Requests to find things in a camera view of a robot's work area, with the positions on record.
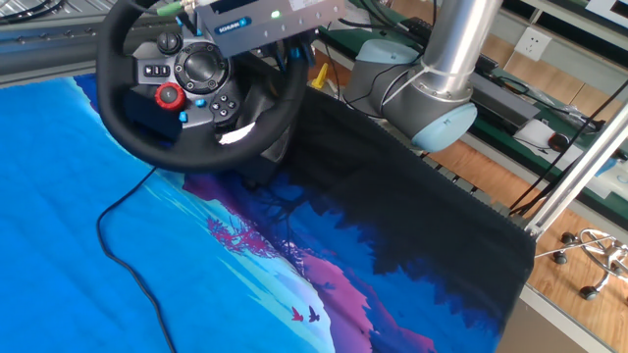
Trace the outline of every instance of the label sticker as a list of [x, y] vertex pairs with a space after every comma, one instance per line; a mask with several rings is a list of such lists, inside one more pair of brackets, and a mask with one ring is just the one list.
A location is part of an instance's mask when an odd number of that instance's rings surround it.
[[245, 17], [245, 18], [241, 18], [237, 21], [233, 21], [231, 23], [228, 23], [226, 25], [219, 25], [217, 26], [214, 31], [216, 32], [216, 34], [225, 34], [228, 33], [232, 30], [236, 30], [238, 28], [242, 28], [245, 26], [248, 26], [251, 24], [251, 18], [250, 17]]
[[308, 6], [316, 5], [325, 0], [289, 0], [293, 11], [305, 9]]

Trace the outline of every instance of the control box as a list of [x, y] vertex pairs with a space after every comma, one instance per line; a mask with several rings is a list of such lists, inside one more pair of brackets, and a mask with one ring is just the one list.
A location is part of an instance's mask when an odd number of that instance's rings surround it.
[[343, 18], [344, 0], [218, 0], [195, 9], [231, 57]]

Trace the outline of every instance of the steering wheel hub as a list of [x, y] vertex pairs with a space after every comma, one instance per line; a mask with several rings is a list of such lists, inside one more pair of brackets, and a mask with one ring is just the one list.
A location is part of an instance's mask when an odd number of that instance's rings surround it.
[[181, 87], [194, 94], [209, 94], [229, 76], [229, 62], [211, 43], [196, 42], [177, 56], [175, 78]]

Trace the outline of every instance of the silver metal tube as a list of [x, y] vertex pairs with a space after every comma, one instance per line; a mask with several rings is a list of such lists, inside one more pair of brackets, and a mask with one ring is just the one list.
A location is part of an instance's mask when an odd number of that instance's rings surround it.
[[[606, 266], [610, 269], [610, 264], [612, 261], [610, 261], [610, 259], [608, 259], [606, 261]], [[604, 288], [605, 285], [608, 284], [608, 280], [610, 279], [610, 273], [608, 271], [604, 271], [604, 276], [602, 277], [602, 279], [600, 279], [600, 281], [598, 282], [598, 284], [595, 285], [596, 291], [601, 291], [602, 288]]]
[[466, 87], [502, 0], [446, 0], [441, 6], [423, 63], [439, 72], [418, 79], [437, 92]]
[[591, 148], [580, 157], [526, 226], [526, 230], [532, 236], [536, 236], [537, 241], [626, 137], [628, 137], [628, 103], [625, 103], [606, 125]]

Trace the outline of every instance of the chair caster wheel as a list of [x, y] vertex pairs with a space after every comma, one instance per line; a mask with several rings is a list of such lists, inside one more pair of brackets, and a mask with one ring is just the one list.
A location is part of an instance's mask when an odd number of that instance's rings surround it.
[[567, 255], [564, 253], [553, 253], [553, 261], [558, 265], [564, 265], [567, 263]]
[[610, 270], [613, 271], [616, 275], [621, 276], [624, 273], [624, 269], [620, 268], [615, 264], [610, 264]]
[[596, 290], [596, 288], [590, 285], [580, 289], [580, 296], [585, 300], [594, 300], [598, 294], [600, 293]]
[[563, 244], [569, 244], [575, 242], [576, 240], [578, 240], [578, 237], [568, 231], [563, 233], [562, 237], [560, 238], [560, 242]]

